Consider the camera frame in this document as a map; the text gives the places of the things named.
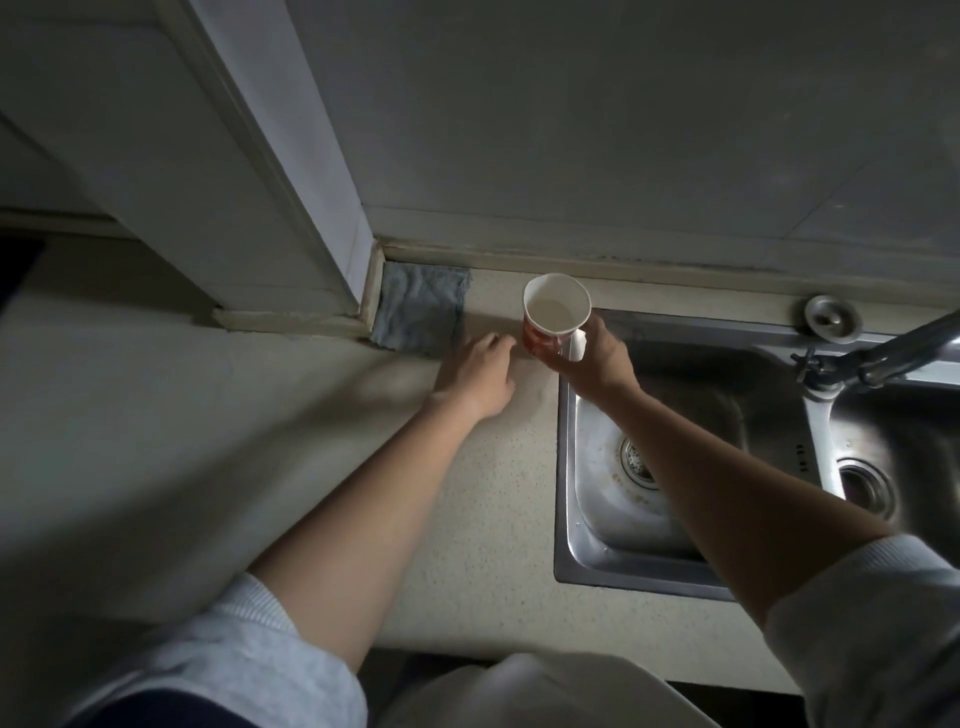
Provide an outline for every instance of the left hand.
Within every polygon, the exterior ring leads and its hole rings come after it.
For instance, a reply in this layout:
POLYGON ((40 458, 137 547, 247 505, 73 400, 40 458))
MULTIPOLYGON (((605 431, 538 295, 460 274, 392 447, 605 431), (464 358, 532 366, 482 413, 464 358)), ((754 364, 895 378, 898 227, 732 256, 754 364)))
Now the left hand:
POLYGON ((477 421, 500 414, 516 387, 507 374, 514 346, 513 336, 493 331, 467 339, 447 355, 437 374, 434 393, 455 402, 477 421))

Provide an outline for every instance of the double sink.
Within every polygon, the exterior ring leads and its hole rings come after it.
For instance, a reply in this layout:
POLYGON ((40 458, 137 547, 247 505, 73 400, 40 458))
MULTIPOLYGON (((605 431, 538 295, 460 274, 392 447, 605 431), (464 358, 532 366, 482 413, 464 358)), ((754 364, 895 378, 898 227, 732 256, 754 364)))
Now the double sink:
MULTIPOLYGON (((960 565, 960 349, 879 389, 835 398, 798 383, 791 354, 842 354, 793 328, 601 311, 636 378, 694 423, 922 537, 960 565)), ((559 581, 732 600, 640 453, 561 380, 554 573, 559 581)))

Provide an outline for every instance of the faucet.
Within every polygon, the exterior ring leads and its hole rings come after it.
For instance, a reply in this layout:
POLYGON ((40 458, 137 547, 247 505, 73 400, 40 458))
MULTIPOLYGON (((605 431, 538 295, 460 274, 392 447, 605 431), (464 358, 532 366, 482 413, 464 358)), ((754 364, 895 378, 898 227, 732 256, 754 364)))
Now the faucet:
POLYGON ((934 361, 940 350, 960 337, 960 310, 924 324, 872 349, 857 349, 842 356, 815 354, 814 348, 799 356, 797 381, 814 392, 835 394, 847 384, 882 387, 888 379, 905 375, 934 361))

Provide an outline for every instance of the red and white paper cup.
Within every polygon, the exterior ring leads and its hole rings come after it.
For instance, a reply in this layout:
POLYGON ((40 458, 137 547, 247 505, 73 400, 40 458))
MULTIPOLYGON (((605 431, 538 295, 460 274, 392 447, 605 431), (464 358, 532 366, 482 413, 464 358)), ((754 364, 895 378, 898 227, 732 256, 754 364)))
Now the red and white paper cup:
POLYGON ((587 345, 581 326, 591 309, 590 293, 580 281, 563 273, 534 278, 523 289, 524 348, 580 361, 587 345))

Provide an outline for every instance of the cup rim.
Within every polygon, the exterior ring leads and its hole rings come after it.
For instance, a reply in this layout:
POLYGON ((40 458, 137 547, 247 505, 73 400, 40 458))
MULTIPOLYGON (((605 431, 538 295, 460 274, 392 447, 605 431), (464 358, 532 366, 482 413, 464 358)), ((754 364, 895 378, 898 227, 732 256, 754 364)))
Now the cup rim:
POLYGON ((593 312, 593 299, 590 297, 590 292, 587 291, 587 287, 583 285, 580 281, 576 280, 573 276, 569 276, 566 273, 544 273, 540 276, 536 276, 535 278, 528 280, 526 285, 523 286, 523 319, 524 321, 528 322, 530 326, 535 328, 540 333, 545 333, 548 336, 565 336, 566 334, 573 333, 574 331, 576 331, 578 328, 580 328, 583 324, 587 322, 587 319, 590 317, 590 314, 592 312, 593 312), (533 320, 533 318, 531 318, 530 312, 527 310, 527 291, 529 290, 530 286, 533 283, 537 282, 538 280, 557 279, 557 278, 572 280, 574 283, 577 284, 577 287, 579 287, 580 290, 584 292, 584 296, 587 297, 587 315, 584 316, 583 320, 574 327, 564 328, 559 331, 552 331, 548 328, 544 328, 540 326, 537 322, 533 320))

